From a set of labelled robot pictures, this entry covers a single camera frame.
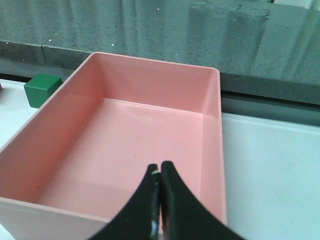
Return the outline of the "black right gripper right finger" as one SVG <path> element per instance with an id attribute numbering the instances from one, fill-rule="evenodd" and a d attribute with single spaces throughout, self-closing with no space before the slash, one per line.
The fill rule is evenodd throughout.
<path id="1" fill-rule="evenodd" d="M 160 204 L 166 240 L 243 239 L 200 203 L 171 161 L 161 164 Z"/>

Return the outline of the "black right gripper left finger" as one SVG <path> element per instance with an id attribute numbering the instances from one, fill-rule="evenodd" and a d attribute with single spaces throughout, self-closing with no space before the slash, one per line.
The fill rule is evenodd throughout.
<path id="1" fill-rule="evenodd" d="M 142 181 L 125 206 L 91 240 L 157 240 L 160 218 L 160 174 L 147 166 Z"/>

